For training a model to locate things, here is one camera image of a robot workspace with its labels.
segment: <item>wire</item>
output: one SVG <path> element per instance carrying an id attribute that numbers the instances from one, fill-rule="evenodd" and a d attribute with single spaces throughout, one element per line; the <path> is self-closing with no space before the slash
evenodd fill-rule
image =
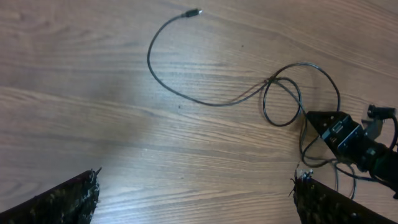
<path id="1" fill-rule="evenodd" d="M 392 190 L 395 191 L 395 192 L 398 191 L 398 189 L 395 188 L 393 185 L 391 185 L 391 184 L 388 183 L 388 182 L 385 182 L 385 181 L 381 180 L 381 179 L 378 178 L 376 175 L 374 175 L 373 171 L 370 170 L 370 171 L 369 171 L 369 174 L 370 174 L 371 177 L 374 179 L 374 181 L 379 182 L 380 184 L 382 184 L 382 185 L 384 185 L 384 186 L 386 186 L 386 187 L 389 187 L 390 189 L 392 189 Z"/>
<path id="2" fill-rule="evenodd" d="M 338 170 L 339 170 L 340 172 L 342 172 L 342 173 L 344 173 L 344 174 L 346 174 L 346 175 L 349 175 L 350 177 L 353 177 L 353 178 L 354 178 L 354 185 L 353 185 L 353 191 L 352 191 L 351 199 L 353 199 L 354 196 L 355 196 L 355 191 L 356 191 L 356 179 L 359 179 L 359 180 L 368 180 L 368 181 L 376 181 L 376 180 L 369 179 L 369 178 L 367 178 L 367 177 L 358 177 L 358 176 L 356 176 L 356 175 L 355 175 L 355 172 L 354 172 L 354 169 L 353 169 L 351 166 L 349 166 L 349 168 L 351 169 L 352 174 L 350 174 L 350 173 L 348 173 L 348 172 L 346 172 L 346 171 L 344 171 L 344 170 L 341 170 L 340 168 L 337 167 L 337 163 L 338 163 L 338 162 L 335 162 L 335 161 L 337 161 L 337 159 L 323 159 L 323 158 L 318 158 L 318 157 L 306 156 L 306 153 L 307 153 L 308 149 L 319 139 L 319 136 L 316 137 L 314 140 L 312 140 L 312 141 L 310 142 L 310 144 L 308 144 L 308 145 L 304 148 L 304 150 L 303 150 L 303 142 L 304 142 L 305 136 L 306 136 L 306 134 L 307 134 L 307 128 L 308 128 L 308 119 L 307 119 L 307 116 L 306 116 L 305 108 L 304 108 L 304 106 L 303 106 L 303 100 L 302 100 L 301 91 L 300 91 L 299 86 L 298 86 L 293 80 L 291 80 L 291 79 L 289 79 L 289 78 L 286 78 L 286 77 L 278 77 L 278 75 L 279 75 L 280 73 L 282 73 L 284 70 L 286 70 L 286 69 L 288 69 L 288 68 L 296 67 L 296 66 L 308 66 L 308 67 L 313 67 L 313 68 L 317 69 L 319 72 L 321 72 L 322 74 L 324 74 L 324 76 L 326 76 L 327 79 L 330 81 L 330 83 L 333 85 L 333 88 L 335 89 L 336 95 L 337 95 L 337 108 L 336 108 L 336 111 L 339 112 L 339 110 L 340 110 L 340 102 L 341 102 L 340 92 L 339 92 L 339 90 L 338 90 L 336 84 L 334 83 L 334 81 L 333 81 L 333 80 L 331 79 L 331 77 L 329 76 L 329 74 L 327 74 L 327 72 L 324 71 L 322 68 L 320 68 L 318 65 L 315 65 L 315 64 L 313 64 L 313 63 L 308 63 L 308 62 L 292 63 L 292 64 L 290 64 L 290 65 L 286 65 L 286 66 L 284 66 L 283 68 L 281 68 L 281 69 L 279 69 L 278 71 L 276 71 L 270 78 L 265 79 L 265 80 L 264 80 L 264 84 L 263 84 L 262 86 L 260 86 L 257 90 L 253 91 L 251 94 L 249 94 L 248 96 L 246 96 L 246 97 L 244 97 L 244 98 L 242 98 L 242 99 L 240 99 L 240 100 L 235 100 L 235 101 L 232 101 L 232 102 L 229 102 L 229 103 L 207 103 L 207 102 L 204 102 L 204 101 L 201 101 L 201 100 L 192 98 L 191 96 L 187 96 L 187 95 L 185 95 L 185 94 L 183 94 L 183 93 L 180 93 L 180 92 L 178 92 L 178 91 L 172 89 L 171 87 L 167 86 L 162 80 L 160 80 L 160 78 L 156 75 L 156 73 L 155 73 L 155 71 L 153 70 L 152 65 L 151 65 L 151 63 L 150 63 L 150 54 L 151 54 L 151 52 L 152 52 L 152 48 L 153 48 L 153 46 L 154 46 L 154 43 L 155 43 L 157 37 L 159 36 L 160 32 L 162 32 L 162 30 L 164 30 L 165 27 L 166 27 L 167 25 L 169 25 L 170 23 L 172 23 L 173 21 L 176 21 L 176 20 L 181 19 L 181 18 L 184 18 L 184 17 L 197 16 L 197 15 L 199 15 L 200 13 L 201 13 L 201 10 L 200 10 L 200 9 L 192 9 L 192 10 L 187 11 L 186 13 L 183 13 L 183 14 L 181 14 L 181 15 L 179 15 L 179 16 L 176 16 L 176 17 L 171 18 L 170 20 L 168 20 L 165 24 L 163 24 L 163 25 L 160 27 L 160 29 L 156 32 L 155 36 L 152 38 L 152 41 L 150 42 L 150 45 L 149 45 L 149 48 L 148 48 L 147 63 L 148 63 L 148 68 L 149 68 L 150 73 L 152 74 L 152 76 L 155 78 L 155 80 L 156 80 L 160 85 L 162 85 L 166 90 L 168 90 L 168 91 L 170 91 L 170 92 L 172 92 L 172 93 L 174 93 L 174 94 L 176 94 L 176 95 L 178 95 L 178 96 L 181 96 L 182 98 L 185 98 L 185 99 L 187 99 L 187 100 L 193 101 L 193 102 L 195 102 L 195 103 L 199 103 L 199 104 L 201 104 L 201 105 L 215 106 L 215 107 L 233 106 L 233 105 L 242 103 L 242 102 L 244 102 L 244 101 L 246 101 L 246 100 L 252 98 L 254 95 L 256 95 L 257 93 L 261 92 L 263 89 L 265 89 L 265 90 L 264 90 L 263 101 L 262 101 L 262 110 L 263 110 L 263 113 L 264 113 L 264 116 L 265 116 L 266 120 L 267 120 L 271 125 L 274 125 L 274 126 L 277 126 L 277 127 L 288 126 L 288 125 L 290 125 L 291 123 L 293 123 L 293 122 L 298 118 L 298 116 L 299 116 L 299 114 L 300 114 L 301 112 L 303 112 L 303 115 L 304 115 L 304 118 L 305 118 L 305 119 L 304 119 L 304 122 L 303 122 L 303 125 L 302 125 L 302 128 L 301 128 L 301 131 L 300 131 L 300 138 L 299 138 L 299 142 L 298 142 L 298 146 L 299 146 L 299 150 L 300 150 L 300 154 L 301 154 L 301 160 L 303 161 L 303 163 L 304 163 L 306 166 L 311 167 L 311 168 L 321 167 L 321 166 L 324 166 L 324 165 L 326 165 L 326 164 L 331 164 L 331 165 L 333 165 L 334 168 L 335 168 L 335 175 L 336 175 L 336 182 L 335 182 L 335 189 L 336 189 L 336 191 L 338 191 L 338 184 L 339 184 L 339 182 L 338 182 Z M 293 84 L 293 86 L 294 86 L 294 88 L 295 88 L 295 90 L 296 90 L 296 92 L 297 92 L 297 96 L 295 96 L 286 86 L 284 86 L 283 84 L 280 83 L 280 81 L 282 81 L 282 80 L 288 81 L 289 83 Z M 267 110 L 266 110 L 266 102 L 267 102 L 267 101 L 266 101 L 266 100 L 267 100 L 267 94 L 268 94 L 269 88 L 271 87 L 272 84 L 276 84 L 276 85 L 279 85 L 280 87 L 282 87 L 287 93 L 289 93 L 289 94 L 292 96 L 292 98 L 293 98 L 293 99 L 297 102 L 297 104 L 298 104 L 298 108 L 297 108 L 297 111 L 296 111 L 295 115 L 293 116 L 293 118 L 292 118 L 290 121 L 288 121 L 288 122 L 286 122 L 286 123 L 277 124 L 277 123 L 273 122 L 273 121 L 270 119 L 270 117 L 268 116 L 268 114 L 267 114 Z M 396 124 L 396 129 L 398 129 L 398 123 L 397 123 L 397 120 L 396 120 L 396 119 L 394 120 L 394 124 Z M 318 164 L 309 164 L 309 163 L 305 160 L 306 158 L 307 158 L 307 159 L 314 160 L 314 161 L 321 161 L 321 162 L 319 162 Z"/>
<path id="3" fill-rule="evenodd" d="M 395 115 L 391 116 L 391 119 L 394 121 L 394 138 L 392 139 L 391 145 L 390 145 L 390 150 L 391 152 L 394 150 L 394 147 L 397 144 L 397 140 L 398 140 L 398 121 L 397 118 L 395 117 Z"/>

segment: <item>wooden table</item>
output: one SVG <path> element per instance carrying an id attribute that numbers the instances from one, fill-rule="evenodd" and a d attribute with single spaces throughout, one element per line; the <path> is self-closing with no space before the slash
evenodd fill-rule
<path id="1" fill-rule="evenodd" d="M 289 180 L 302 118 L 263 117 L 262 95 L 231 100 L 294 62 L 325 69 L 341 109 L 360 122 L 370 103 L 398 107 L 398 1 L 5 0 L 0 2 L 0 210 L 85 170 L 103 167 L 92 223 L 298 223 Z M 307 110 L 334 110 L 336 94 L 311 68 L 295 80 Z M 272 87 L 272 119 L 295 101 Z M 392 123 L 378 141 L 389 144 Z M 316 136 L 310 130 L 308 141 Z M 311 151 L 331 157 L 323 142 Z M 330 166 L 314 177 L 334 184 Z M 348 195 L 351 179 L 340 175 Z M 398 222 L 392 191 L 359 182 L 356 201 Z"/>

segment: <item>robotic arm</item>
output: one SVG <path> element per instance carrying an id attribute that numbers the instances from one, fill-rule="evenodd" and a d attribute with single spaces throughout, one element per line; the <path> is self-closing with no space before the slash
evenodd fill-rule
<path id="1" fill-rule="evenodd" d="M 370 105 L 365 129 L 344 112 L 309 111 L 307 119 L 317 130 L 339 162 L 355 164 L 361 172 L 369 171 L 373 181 L 395 192 L 398 199 L 398 153 L 394 151 L 398 137 L 398 123 L 394 108 Z M 377 143 L 383 120 L 393 119 L 395 135 L 390 148 Z"/>

